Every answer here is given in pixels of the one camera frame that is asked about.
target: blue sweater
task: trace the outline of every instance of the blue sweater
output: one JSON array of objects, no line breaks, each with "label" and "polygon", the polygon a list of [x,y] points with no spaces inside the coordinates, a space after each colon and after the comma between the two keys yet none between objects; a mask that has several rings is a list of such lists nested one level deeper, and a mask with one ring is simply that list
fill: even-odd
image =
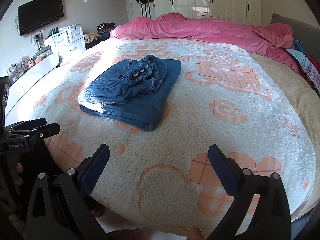
[{"label": "blue sweater", "polygon": [[180,70],[179,60],[152,55],[140,61],[124,59],[80,93],[80,109],[152,131],[162,117],[165,99]]}]

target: pink comforter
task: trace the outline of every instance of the pink comforter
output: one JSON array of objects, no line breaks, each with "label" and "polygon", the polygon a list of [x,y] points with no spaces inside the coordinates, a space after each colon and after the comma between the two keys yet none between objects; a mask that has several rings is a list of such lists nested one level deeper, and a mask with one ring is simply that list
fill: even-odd
[{"label": "pink comforter", "polygon": [[266,27],[238,25],[229,21],[186,18],[181,14],[165,14],[156,20],[139,17],[119,25],[111,38],[125,39],[191,39],[210,43],[234,44],[248,52],[281,62],[300,74],[295,60],[284,49],[292,48],[292,29],[276,23]]}]

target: wall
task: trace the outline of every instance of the wall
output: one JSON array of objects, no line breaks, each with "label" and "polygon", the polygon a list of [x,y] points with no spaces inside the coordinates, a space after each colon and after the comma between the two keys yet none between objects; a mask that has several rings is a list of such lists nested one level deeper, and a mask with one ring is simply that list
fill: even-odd
[{"label": "wall", "polygon": [[320,28],[315,16],[305,0],[261,0],[262,25],[271,22],[272,13],[296,19]]},{"label": "wall", "polygon": [[[18,15],[18,6],[30,0],[14,0],[0,22],[0,74],[11,64],[17,63],[24,55],[32,57],[37,51],[33,36],[35,32],[20,37],[14,26]],[[55,28],[69,26],[81,22],[84,33],[96,32],[97,25],[104,22],[114,22],[116,25],[128,22],[125,0],[65,0],[65,17],[50,24],[43,30],[44,37]]]}]

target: beige bed sheet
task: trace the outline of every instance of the beige bed sheet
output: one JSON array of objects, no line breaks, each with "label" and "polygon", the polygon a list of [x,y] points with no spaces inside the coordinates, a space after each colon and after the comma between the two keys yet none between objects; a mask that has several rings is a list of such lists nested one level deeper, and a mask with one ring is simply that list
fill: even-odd
[{"label": "beige bed sheet", "polygon": [[249,53],[275,81],[300,117],[316,152],[316,178],[305,203],[292,214],[301,216],[314,208],[320,199],[320,98],[307,81],[286,65],[258,54]]}]

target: television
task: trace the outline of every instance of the television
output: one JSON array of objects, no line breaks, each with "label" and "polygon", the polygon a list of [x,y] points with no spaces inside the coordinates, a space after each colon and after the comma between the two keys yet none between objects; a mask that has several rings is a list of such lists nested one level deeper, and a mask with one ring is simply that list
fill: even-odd
[{"label": "television", "polygon": [[64,17],[62,0],[33,0],[18,8],[20,36]]}]

